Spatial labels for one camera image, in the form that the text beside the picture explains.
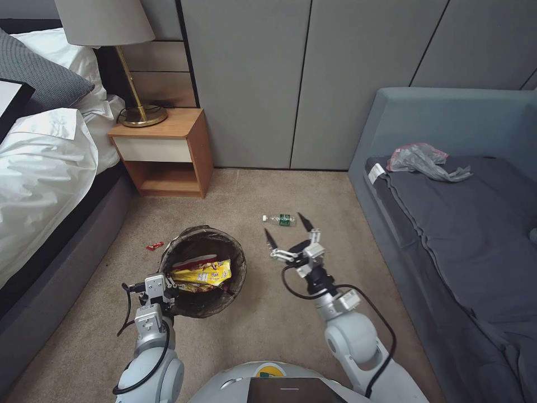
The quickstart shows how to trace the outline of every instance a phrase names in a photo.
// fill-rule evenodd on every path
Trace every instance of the lamp stem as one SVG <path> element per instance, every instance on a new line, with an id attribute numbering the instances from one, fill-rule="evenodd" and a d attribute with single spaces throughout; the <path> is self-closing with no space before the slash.
<path id="1" fill-rule="evenodd" d="M 142 120 L 147 120 L 144 106 L 142 105 L 142 102 L 140 102 L 140 98 L 138 97 L 138 93 L 136 92 L 136 87 L 134 87 L 133 75 L 130 73 L 129 66 L 127 66 L 127 61 L 125 60 L 125 56 L 123 55 L 121 46 L 115 46 L 115 48 L 116 48 L 117 56 L 119 56 L 119 59 L 121 60 L 121 64 L 123 65 L 123 70 L 125 71 L 125 75 L 127 76 L 127 81 L 129 82 L 130 90 L 133 93 L 134 100 L 136 101 L 136 107 L 140 111 L 140 116 Z"/>

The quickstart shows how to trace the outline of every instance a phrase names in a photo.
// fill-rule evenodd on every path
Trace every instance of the gray wall panel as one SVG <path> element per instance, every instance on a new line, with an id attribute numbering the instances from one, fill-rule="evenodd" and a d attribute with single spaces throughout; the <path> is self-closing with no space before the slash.
<path id="1" fill-rule="evenodd" d="M 142 0 L 142 7 L 157 39 L 183 39 L 175 0 Z"/>
<path id="2" fill-rule="evenodd" d="M 537 66 L 537 2 L 451 0 L 413 87 L 518 90 Z"/>
<path id="3" fill-rule="evenodd" d="M 446 0 L 314 0 L 291 168 L 348 169 L 376 91 L 408 86 Z"/>
<path id="4" fill-rule="evenodd" d="M 288 168 L 309 0 L 183 0 L 216 166 Z"/>

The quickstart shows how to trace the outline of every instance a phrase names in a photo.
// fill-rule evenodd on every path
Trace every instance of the bed frame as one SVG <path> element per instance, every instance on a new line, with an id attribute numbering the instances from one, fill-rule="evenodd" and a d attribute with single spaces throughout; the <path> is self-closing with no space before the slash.
<path id="1" fill-rule="evenodd" d="M 447 401 L 464 386 L 401 252 L 395 226 L 365 173 L 366 160 L 427 142 L 457 156 L 504 158 L 537 181 L 537 92 L 383 88 L 377 92 L 348 175 Z"/>
<path id="2" fill-rule="evenodd" d="M 60 20 L 0 20 L 0 28 L 10 34 L 57 27 Z M 132 102 L 114 50 L 101 48 L 96 55 L 108 93 Z M 39 352 L 86 286 L 116 238 L 133 195 L 132 182 L 121 175 L 38 280 L 1 318 L 0 395 Z"/>

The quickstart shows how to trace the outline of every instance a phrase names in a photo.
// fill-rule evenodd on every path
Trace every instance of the lamp shade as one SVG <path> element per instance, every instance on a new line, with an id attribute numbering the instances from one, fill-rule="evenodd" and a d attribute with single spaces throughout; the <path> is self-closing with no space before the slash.
<path id="1" fill-rule="evenodd" d="M 55 0 L 67 41 L 116 46 L 155 39 L 140 0 Z"/>

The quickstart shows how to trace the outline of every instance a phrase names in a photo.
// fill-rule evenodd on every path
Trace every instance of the red candy wrapper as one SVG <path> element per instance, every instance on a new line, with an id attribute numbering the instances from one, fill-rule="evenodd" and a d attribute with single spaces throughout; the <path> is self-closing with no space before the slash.
<path id="1" fill-rule="evenodd" d="M 157 243 L 154 243 L 152 245 L 148 245 L 145 248 L 147 250 L 154 251 L 156 248 L 161 247 L 162 245 L 164 245 L 164 242 L 157 242 Z"/>

